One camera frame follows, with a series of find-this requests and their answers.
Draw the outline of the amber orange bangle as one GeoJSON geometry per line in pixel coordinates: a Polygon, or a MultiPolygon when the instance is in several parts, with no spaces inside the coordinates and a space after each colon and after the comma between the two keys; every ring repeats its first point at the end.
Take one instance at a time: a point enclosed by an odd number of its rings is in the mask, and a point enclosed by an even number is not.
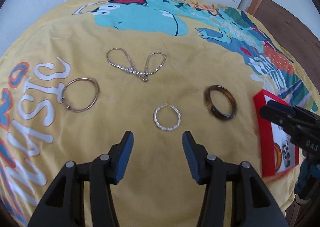
{"type": "Polygon", "coordinates": [[[282,153],[280,146],[274,143],[274,171],[278,172],[282,163],[282,153]]]}

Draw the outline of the dark brown bangle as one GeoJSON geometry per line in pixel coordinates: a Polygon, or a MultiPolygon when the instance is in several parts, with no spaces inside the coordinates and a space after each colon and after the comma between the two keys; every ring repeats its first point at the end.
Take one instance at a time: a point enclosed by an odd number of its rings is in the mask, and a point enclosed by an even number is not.
{"type": "Polygon", "coordinates": [[[211,85],[204,89],[203,104],[208,113],[223,121],[234,119],[238,111],[235,97],[221,85],[211,85]]]}

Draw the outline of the twisted silver hoop earring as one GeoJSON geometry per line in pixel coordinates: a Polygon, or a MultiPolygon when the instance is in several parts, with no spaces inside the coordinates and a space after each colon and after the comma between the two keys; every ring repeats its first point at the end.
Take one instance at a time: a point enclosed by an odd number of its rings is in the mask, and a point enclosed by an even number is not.
{"type": "Polygon", "coordinates": [[[179,128],[181,113],[175,106],[165,103],[155,109],[153,122],[161,131],[171,132],[179,128]]]}

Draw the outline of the red white jewelry box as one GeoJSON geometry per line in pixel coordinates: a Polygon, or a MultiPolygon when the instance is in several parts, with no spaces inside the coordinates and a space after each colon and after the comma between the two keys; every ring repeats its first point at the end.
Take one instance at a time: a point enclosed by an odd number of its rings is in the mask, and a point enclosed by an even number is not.
{"type": "Polygon", "coordinates": [[[253,97],[259,126],[262,177],[282,174],[299,165],[299,148],[291,143],[291,137],[280,126],[263,119],[259,115],[261,107],[270,100],[288,105],[284,100],[264,89],[253,97]],[[274,171],[275,142],[280,146],[282,153],[282,163],[278,172],[274,171]]]}

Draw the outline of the brown wooden headboard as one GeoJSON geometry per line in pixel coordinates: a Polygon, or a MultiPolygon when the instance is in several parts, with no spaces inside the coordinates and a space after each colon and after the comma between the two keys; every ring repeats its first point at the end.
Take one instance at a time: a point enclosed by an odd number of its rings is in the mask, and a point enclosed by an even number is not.
{"type": "Polygon", "coordinates": [[[247,11],[298,61],[319,89],[319,39],[296,16],[272,0],[252,0],[247,11]]]}

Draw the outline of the thin rose gold bangle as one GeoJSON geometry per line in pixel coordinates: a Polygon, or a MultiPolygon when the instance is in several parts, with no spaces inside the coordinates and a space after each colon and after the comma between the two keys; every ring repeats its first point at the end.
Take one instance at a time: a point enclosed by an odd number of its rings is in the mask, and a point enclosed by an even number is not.
{"type": "Polygon", "coordinates": [[[79,77],[64,86],[61,102],[68,111],[81,113],[93,107],[99,93],[100,88],[95,79],[79,77]]]}

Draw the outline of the yellow dinosaur print duvet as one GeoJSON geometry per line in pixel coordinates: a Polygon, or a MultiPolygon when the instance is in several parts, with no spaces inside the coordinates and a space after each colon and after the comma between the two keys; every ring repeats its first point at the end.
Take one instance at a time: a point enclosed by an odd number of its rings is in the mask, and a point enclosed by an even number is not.
{"type": "Polygon", "coordinates": [[[295,58],[250,14],[198,0],[70,0],[43,15],[1,57],[1,202],[27,226],[65,162],[87,163],[126,131],[134,146],[112,187],[121,226],[195,226],[204,188],[182,147],[190,131],[210,153],[261,170],[253,97],[262,89],[319,112],[319,92],[295,58]],[[98,82],[87,111],[68,111],[64,86],[98,82]],[[223,121],[203,104],[221,85],[238,111],[223,121]],[[178,129],[153,122],[165,103],[178,129]]]}

